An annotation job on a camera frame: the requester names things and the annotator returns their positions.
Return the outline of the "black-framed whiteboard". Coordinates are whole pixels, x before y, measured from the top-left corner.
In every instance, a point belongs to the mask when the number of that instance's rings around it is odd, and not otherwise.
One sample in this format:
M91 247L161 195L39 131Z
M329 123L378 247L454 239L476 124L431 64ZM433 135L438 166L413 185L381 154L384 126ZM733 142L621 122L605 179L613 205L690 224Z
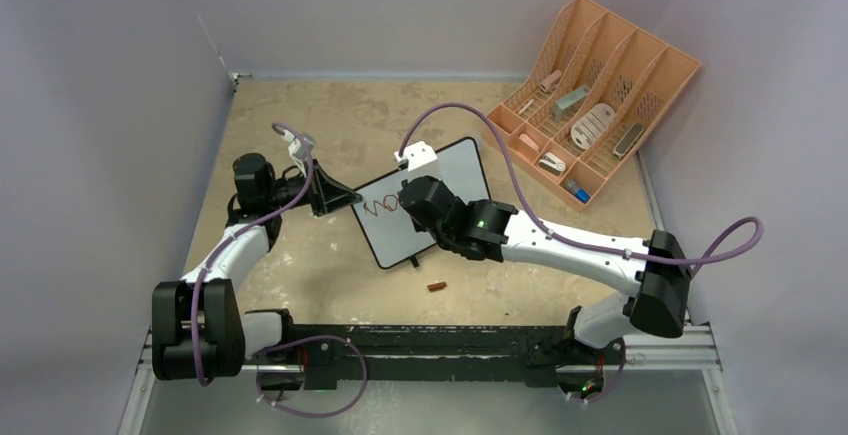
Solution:
M490 196L478 140L466 136L436 151L444 182L464 202ZM352 206L377 265L389 269L435 245L417 232L401 208L398 192L405 173L392 170L356 189L361 201Z

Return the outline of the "brown marker cap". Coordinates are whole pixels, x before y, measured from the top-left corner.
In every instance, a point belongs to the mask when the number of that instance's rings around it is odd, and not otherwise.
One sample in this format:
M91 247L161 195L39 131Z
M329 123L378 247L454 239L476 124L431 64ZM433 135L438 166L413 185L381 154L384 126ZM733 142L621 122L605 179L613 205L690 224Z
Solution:
M427 286L427 289L428 289L429 292L437 292L437 291L445 289L446 286L447 286L446 282L437 282L437 283L429 284Z

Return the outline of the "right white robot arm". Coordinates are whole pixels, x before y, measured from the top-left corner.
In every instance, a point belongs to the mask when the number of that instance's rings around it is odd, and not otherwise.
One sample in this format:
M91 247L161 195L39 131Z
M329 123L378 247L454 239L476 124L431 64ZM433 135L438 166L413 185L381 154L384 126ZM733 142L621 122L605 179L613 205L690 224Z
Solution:
M683 334L691 274L675 264L681 251L667 232L641 239L557 224L540 228L512 205L464 202L431 176L403 183L398 199L414 228L443 250L473 261L541 265L612 288L602 301L573 310L561 336L563 352L573 361L584 362L634 332L668 339Z

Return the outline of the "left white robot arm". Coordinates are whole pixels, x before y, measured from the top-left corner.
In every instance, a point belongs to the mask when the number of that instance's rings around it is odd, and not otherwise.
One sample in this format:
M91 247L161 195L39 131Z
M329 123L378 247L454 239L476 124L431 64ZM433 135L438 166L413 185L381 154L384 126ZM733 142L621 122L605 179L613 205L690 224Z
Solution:
M282 176L258 153L233 163L235 194L219 244L177 281L152 293L152 368L159 380L196 379L201 385L237 375L262 353L284 364L297 354L298 337L286 309L242 313L236 289L276 244L280 209L308 206L323 216L361 202L353 189L318 162L291 166Z

